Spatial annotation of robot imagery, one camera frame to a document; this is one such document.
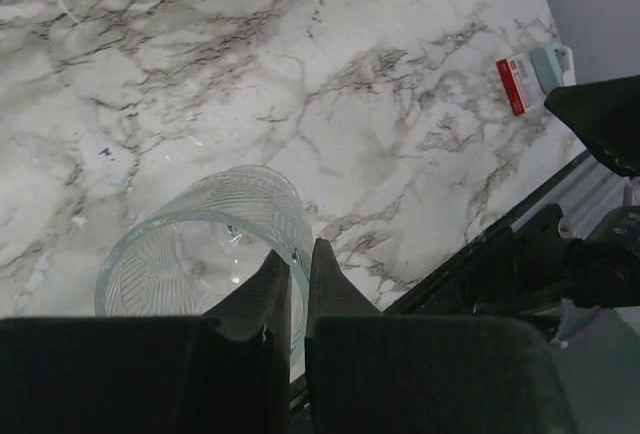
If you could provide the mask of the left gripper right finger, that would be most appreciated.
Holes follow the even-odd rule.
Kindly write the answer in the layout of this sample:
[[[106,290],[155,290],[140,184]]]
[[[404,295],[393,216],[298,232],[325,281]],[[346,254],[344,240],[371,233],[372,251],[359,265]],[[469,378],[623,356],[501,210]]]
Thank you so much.
[[[318,433],[574,433],[550,348],[504,317],[385,315],[314,245],[305,376]]]

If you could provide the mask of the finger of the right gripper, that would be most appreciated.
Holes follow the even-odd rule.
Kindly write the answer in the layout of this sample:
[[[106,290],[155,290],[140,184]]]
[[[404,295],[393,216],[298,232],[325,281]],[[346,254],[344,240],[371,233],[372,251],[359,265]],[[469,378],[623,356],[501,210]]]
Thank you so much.
[[[621,177],[639,175],[640,79],[637,75],[557,87],[544,106],[587,151]]]

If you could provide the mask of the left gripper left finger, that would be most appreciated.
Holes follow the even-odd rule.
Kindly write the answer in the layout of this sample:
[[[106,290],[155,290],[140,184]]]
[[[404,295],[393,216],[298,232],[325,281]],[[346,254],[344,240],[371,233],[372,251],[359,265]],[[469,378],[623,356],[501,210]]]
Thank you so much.
[[[1,323],[5,433],[285,433],[290,273],[275,253],[198,316]]]

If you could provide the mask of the clear wine glass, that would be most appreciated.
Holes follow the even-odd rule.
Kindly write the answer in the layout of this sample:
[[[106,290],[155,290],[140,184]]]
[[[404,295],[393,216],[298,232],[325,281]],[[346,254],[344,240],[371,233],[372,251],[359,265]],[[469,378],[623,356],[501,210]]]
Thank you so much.
[[[133,227],[98,276],[98,316],[203,314],[243,285],[270,252],[292,277],[290,362],[303,353],[313,235],[295,187],[245,165],[192,184]]]

